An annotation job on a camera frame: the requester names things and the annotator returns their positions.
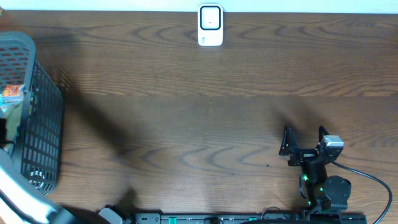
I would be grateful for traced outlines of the mint green wipes packet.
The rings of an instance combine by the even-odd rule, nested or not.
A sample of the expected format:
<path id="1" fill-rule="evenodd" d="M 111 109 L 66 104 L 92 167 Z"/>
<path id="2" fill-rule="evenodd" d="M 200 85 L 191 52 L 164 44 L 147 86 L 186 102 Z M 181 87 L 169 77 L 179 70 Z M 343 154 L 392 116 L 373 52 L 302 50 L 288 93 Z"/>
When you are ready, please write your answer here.
<path id="1" fill-rule="evenodd" d="M 5 113 L 8 109 L 18 106 L 22 103 L 23 96 L 1 96 L 1 110 Z"/>

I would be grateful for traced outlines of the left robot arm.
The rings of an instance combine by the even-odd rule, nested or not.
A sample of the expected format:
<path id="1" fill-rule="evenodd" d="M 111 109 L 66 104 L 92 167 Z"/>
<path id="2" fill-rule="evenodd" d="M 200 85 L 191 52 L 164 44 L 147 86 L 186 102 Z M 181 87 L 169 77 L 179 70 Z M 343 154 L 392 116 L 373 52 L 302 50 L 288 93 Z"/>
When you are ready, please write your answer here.
<path id="1" fill-rule="evenodd" d="M 116 207 L 85 212 L 63 207 L 41 194 L 14 168 L 10 155 L 1 149 L 1 212 L 11 223 L 298 223 L 293 213 L 264 211 L 261 215 L 207 214 L 165 215 L 134 213 L 126 215 Z"/>

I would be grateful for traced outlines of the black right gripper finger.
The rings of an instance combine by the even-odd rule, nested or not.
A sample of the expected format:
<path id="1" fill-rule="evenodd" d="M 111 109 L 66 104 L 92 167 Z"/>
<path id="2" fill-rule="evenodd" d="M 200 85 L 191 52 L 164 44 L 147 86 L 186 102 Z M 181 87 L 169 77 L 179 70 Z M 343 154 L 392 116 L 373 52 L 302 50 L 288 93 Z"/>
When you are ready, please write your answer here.
<path id="1" fill-rule="evenodd" d="M 292 129 L 289 126 L 285 126 L 279 155 L 291 156 L 293 154 L 297 154 L 298 151 L 299 147 Z"/>
<path id="2" fill-rule="evenodd" d="M 329 132 L 326 130 L 324 126 L 319 126 L 318 129 L 318 142 L 321 143 L 324 136 L 329 135 Z"/>

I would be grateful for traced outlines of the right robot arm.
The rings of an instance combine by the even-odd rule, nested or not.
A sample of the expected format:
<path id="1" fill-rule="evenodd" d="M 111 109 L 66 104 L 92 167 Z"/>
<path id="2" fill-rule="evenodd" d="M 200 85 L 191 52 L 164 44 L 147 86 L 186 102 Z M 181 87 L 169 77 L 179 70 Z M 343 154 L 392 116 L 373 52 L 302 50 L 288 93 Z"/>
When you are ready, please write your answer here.
<path id="1" fill-rule="evenodd" d="M 300 194 L 309 204 L 303 212 L 307 220 L 313 214 L 339 214 L 348 208 L 351 182 L 337 175 L 329 176 L 326 171 L 326 165 L 336 161 L 343 146 L 339 136 L 330 135 L 320 126 L 318 144 L 314 148 L 300 148 L 292 129 L 284 128 L 279 154 L 289 156 L 289 166 L 301 167 L 299 187 Z"/>

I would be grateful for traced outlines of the orange snack packet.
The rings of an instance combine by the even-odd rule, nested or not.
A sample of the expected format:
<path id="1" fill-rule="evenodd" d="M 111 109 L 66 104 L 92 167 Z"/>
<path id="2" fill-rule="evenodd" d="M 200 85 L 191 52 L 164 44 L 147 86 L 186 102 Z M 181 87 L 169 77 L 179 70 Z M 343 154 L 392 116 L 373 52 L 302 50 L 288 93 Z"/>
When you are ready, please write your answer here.
<path id="1" fill-rule="evenodd" d="M 24 87 L 25 87 L 25 85 L 7 85 L 5 87 L 5 89 L 3 90 L 1 96 L 3 98 L 5 98 L 5 97 L 11 97 L 11 98 L 22 97 L 24 94 Z"/>

